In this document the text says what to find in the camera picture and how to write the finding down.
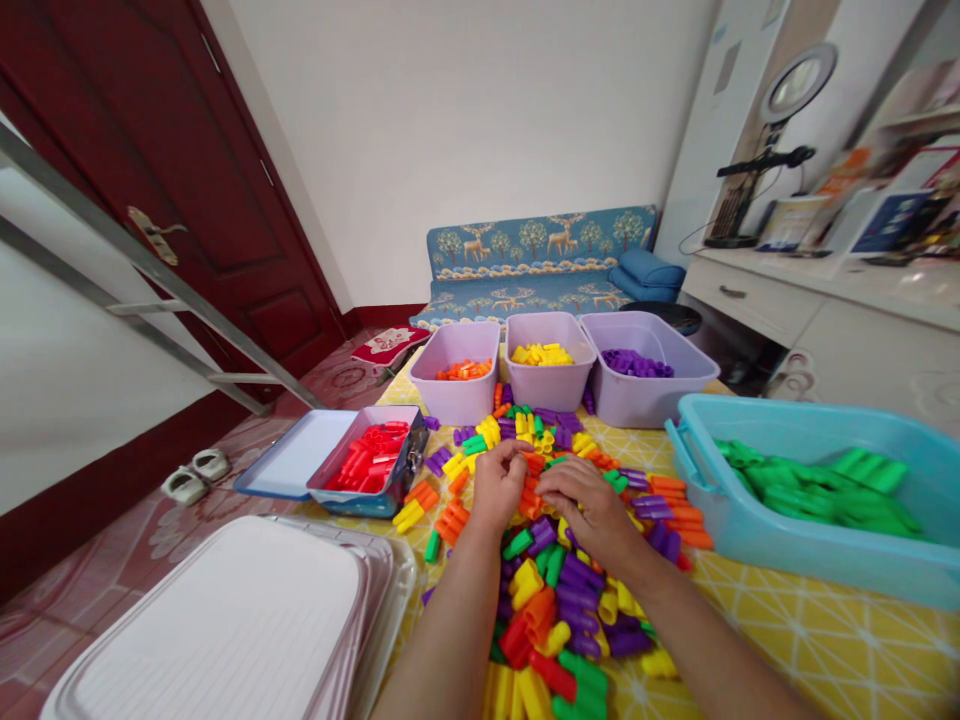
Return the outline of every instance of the basket handle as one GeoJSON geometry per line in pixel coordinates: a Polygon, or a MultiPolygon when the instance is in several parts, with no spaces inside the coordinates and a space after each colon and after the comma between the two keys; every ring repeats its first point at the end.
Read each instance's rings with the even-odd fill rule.
{"type": "Polygon", "coordinates": [[[700,471],[693,462],[693,458],[690,457],[690,451],[687,450],[687,444],[684,442],[683,438],[680,437],[680,429],[673,424],[673,420],[667,420],[667,422],[664,423],[664,427],[667,430],[667,435],[670,436],[671,442],[673,442],[674,450],[677,451],[677,460],[681,465],[683,465],[684,472],[687,476],[687,481],[693,483],[704,492],[719,492],[720,488],[714,485],[708,485],[706,482],[704,482],[703,476],[700,475],[700,471]]]}

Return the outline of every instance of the metal ladder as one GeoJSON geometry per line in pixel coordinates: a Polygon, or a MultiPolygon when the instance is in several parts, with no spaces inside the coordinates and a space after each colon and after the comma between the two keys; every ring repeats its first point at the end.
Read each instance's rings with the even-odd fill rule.
{"type": "Polygon", "coordinates": [[[54,170],[33,148],[20,140],[3,123],[0,123],[0,156],[6,157],[12,166],[18,168],[33,182],[44,188],[77,219],[116,248],[130,261],[131,265],[173,296],[173,299],[145,303],[120,302],[2,215],[0,215],[0,240],[69,285],[88,300],[99,305],[106,312],[122,319],[133,330],[179,360],[255,415],[266,417],[270,414],[270,409],[238,388],[237,383],[282,385],[307,406],[311,408],[325,407],[280,363],[270,357],[219,310],[204,300],[196,290],[174,274],[147,248],[134,239],[122,225],[113,220],[66,178],[54,170]],[[158,312],[192,312],[211,330],[261,367],[264,372],[225,373],[210,367],[143,319],[143,315],[158,312]]]}

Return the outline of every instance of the shelf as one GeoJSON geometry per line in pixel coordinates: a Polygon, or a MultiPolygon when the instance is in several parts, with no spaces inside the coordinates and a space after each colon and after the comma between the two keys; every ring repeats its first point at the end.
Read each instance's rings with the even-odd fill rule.
{"type": "Polygon", "coordinates": [[[950,118],[956,118],[957,124],[960,125],[960,105],[944,105],[936,110],[928,110],[927,112],[914,113],[912,115],[903,115],[902,117],[893,118],[892,120],[885,120],[878,124],[877,127],[895,128],[903,125],[918,125],[933,120],[949,120],[950,118]]]}

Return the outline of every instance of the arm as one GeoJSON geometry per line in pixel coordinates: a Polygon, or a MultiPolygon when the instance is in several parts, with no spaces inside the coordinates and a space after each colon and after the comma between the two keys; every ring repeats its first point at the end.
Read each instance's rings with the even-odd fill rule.
{"type": "Polygon", "coordinates": [[[520,502],[527,443],[509,440],[477,461],[473,511],[373,720],[478,718],[500,587],[500,538],[520,502]]]}
{"type": "Polygon", "coordinates": [[[590,556],[637,599],[707,717],[820,717],[694,584],[650,547],[592,464],[568,458],[541,476],[537,492],[563,513],[590,556]]]}

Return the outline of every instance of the dark red door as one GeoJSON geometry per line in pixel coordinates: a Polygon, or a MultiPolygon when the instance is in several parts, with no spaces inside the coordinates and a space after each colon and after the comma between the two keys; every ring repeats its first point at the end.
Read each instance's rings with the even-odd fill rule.
{"type": "MultiPolygon", "coordinates": [[[[165,236],[173,270],[301,376],[344,337],[199,12],[188,0],[8,0],[0,71],[97,201],[145,245],[130,207],[187,228],[165,236]]],[[[188,327],[225,369],[252,369],[198,323],[188,327]]]]}

